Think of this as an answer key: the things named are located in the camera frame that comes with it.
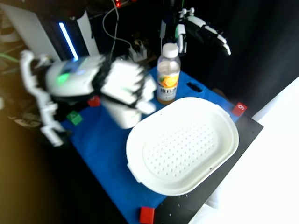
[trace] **juice bottle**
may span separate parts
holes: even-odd
[[[175,100],[180,67],[178,46],[174,43],[166,43],[157,65],[157,100],[161,104],[170,104]]]

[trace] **blue tablecloth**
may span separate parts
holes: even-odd
[[[152,69],[151,74],[156,80],[157,69]],[[192,90],[186,85],[188,82],[196,84],[202,92]],[[235,122],[238,119],[231,114],[232,104],[181,72],[177,98],[183,97],[207,99],[230,113]],[[156,99],[152,102],[156,104],[158,110],[164,107]],[[156,208],[166,196],[137,183],[129,171],[126,141],[131,129],[120,129],[102,106],[86,108],[80,115],[84,120],[77,126],[69,121],[64,121],[62,125],[72,130],[71,140],[74,146],[128,223],[138,224],[140,207]]]

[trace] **white floor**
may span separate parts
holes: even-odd
[[[253,118],[264,129],[190,224],[299,224],[299,77]]]

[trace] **white basket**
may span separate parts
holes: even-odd
[[[138,123],[127,140],[128,167],[138,182],[169,196],[195,189],[237,150],[229,114],[200,98],[182,98]]]

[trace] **bottle label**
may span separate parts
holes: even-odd
[[[179,72],[164,75],[158,72],[157,97],[163,101],[173,100],[177,93]]]

